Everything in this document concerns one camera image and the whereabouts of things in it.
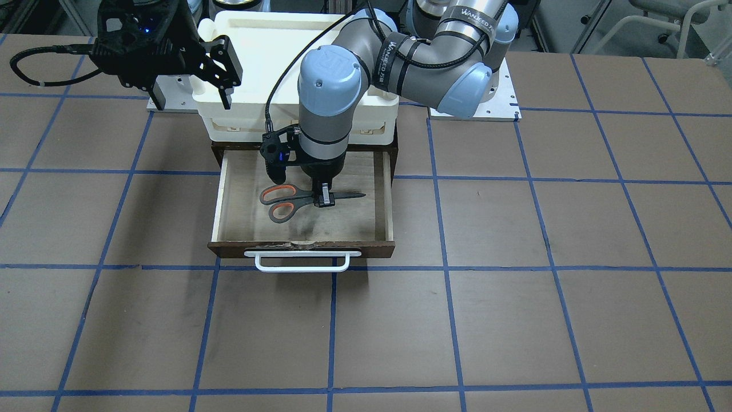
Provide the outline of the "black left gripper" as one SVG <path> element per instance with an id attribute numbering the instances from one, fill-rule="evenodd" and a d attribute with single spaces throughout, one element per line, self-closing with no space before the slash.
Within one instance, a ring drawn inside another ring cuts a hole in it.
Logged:
<path id="1" fill-rule="evenodd" d="M 329 208 L 335 205 L 331 194 L 332 180 L 342 172 L 345 154 L 334 159 L 317 159 L 304 154 L 301 157 L 301 169 L 313 179 L 313 204 L 316 208 Z"/>

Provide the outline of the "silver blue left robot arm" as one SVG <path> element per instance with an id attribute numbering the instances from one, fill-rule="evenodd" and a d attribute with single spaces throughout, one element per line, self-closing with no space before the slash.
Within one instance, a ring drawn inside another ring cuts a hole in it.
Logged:
<path id="1" fill-rule="evenodd" d="M 460 119 L 487 99 L 518 30 L 507 1 L 437 3 L 442 15 L 427 40 L 395 29 L 380 10 L 361 10 L 336 39 L 304 55 L 297 89 L 296 159 L 313 180 L 314 204 L 330 207 L 342 170 L 356 105 L 373 86 Z"/>

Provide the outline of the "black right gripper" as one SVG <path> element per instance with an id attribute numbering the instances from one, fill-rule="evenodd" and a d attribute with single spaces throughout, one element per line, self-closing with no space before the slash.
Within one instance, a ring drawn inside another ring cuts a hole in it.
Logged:
<path id="1" fill-rule="evenodd" d="M 243 73 L 228 35 L 199 38 L 186 1 L 102 1 L 91 60 L 123 86 L 149 86 L 157 110 L 166 105 L 159 75 L 194 74 L 217 88 L 229 110 Z"/>

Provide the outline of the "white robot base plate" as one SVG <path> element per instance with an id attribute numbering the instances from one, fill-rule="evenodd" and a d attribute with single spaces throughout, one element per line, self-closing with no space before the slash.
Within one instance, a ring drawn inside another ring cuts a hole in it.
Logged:
<path id="1" fill-rule="evenodd" d="M 507 60 L 496 73 L 474 65 L 446 94 L 447 101 L 430 109 L 438 120 L 518 121 L 522 118 Z"/>

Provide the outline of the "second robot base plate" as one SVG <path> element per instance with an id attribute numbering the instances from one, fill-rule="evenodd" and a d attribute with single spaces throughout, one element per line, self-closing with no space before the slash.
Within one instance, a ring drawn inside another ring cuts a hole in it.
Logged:
<path id="1" fill-rule="evenodd" d="M 159 86 L 165 97 L 164 113 L 196 114 L 198 107 L 193 99 L 193 88 L 190 76 L 158 76 L 156 86 Z"/>

